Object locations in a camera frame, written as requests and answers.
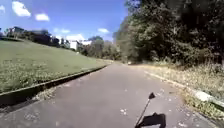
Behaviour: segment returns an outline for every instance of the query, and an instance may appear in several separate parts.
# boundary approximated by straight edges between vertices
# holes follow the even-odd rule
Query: sky
[[[52,35],[112,40],[127,9],[125,0],[0,0],[0,28],[47,29]]]

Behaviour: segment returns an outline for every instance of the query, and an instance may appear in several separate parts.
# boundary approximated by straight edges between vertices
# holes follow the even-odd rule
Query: road
[[[145,118],[147,127],[165,125],[162,121],[166,128],[212,127],[183,105],[175,88],[143,71],[113,64],[60,85],[54,98],[2,115],[0,128],[134,128],[150,92],[156,98],[144,116],[157,115]]]

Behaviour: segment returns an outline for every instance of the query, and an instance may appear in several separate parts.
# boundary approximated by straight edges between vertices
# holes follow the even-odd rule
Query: white cloud
[[[50,18],[48,17],[47,14],[41,13],[41,14],[36,14],[36,20],[37,21],[50,21]]]
[[[76,34],[76,35],[68,35],[66,36],[67,40],[85,40],[85,38],[82,36],[82,34]]]
[[[27,10],[25,5],[19,1],[12,2],[12,10],[17,14],[17,16],[21,16],[21,17],[31,16],[31,13]]]
[[[5,7],[3,5],[0,5],[0,12],[5,13]]]
[[[58,29],[58,28],[54,28],[54,32],[56,32],[56,33],[57,33],[58,31],[59,31],[59,29]]]
[[[64,33],[64,34],[70,33],[70,30],[68,30],[68,29],[58,29],[58,28],[54,28],[53,31],[55,33]]]
[[[68,29],[62,29],[61,32],[62,32],[62,33],[69,33],[70,30],[68,30]]]
[[[99,28],[98,31],[102,33],[109,33],[109,31],[106,28]]]

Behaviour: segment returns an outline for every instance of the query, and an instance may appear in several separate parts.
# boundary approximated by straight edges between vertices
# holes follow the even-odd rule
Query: stone curb
[[[209,102],[212,102],[214,103],[215,105],[221,107],[222,109],[224,109],[224,103],[222,101],[219,101],[217,100],[217,98],[205,93],[205,92],[202,92],[202,91],[199,91],[199,90],[195,90],[195,89],[192,89],[192,88],[189,88],[187,87],[186,85],[183,85],[183,84],[180,84],[178,82],[175,82],[175,81],[172,81],[172,80],[169,80],[169,79],[166,79],[164,77],[161,77],[159,75],[156,75],[156,74],[153,74],[153,73],[149,73],[147,71],[145,71],[146,74],[150,75],[150,76],[153,76],[153,77],[157,77],[161,80],[165,80],[169,83],[172,83],[173,85],[179,87],[179,88],[182,88],[182,89],[187,89],[190,93],[192,93],[196,98],[198,98],[199,100],[201,101],[209,101]]]
[[[91,72],[98,71],[106,66],[107,65],[84,70],[84,71],[78,72],[78,73],[70,75],[70,76],[51,80],[51,81],[48,81],[45,83],[37,84],[35,86],[21,88],[21,89],[15,90],[15,91],[2,93],[2,94],[0,94],[0,108],[16,105],[21,102],[25,102],[25,101],[31,99],[36,94],[38,94],[39,92],[44,91],[45,89],[49,89],[49,88],[57,86],[59,84],[79,78],[79,77],[87,75]]]

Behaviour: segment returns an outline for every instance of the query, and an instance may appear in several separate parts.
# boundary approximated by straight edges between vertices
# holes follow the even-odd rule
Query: hill
[[[0,41],[0,93],[104,64],[66,49],[29,41]]]

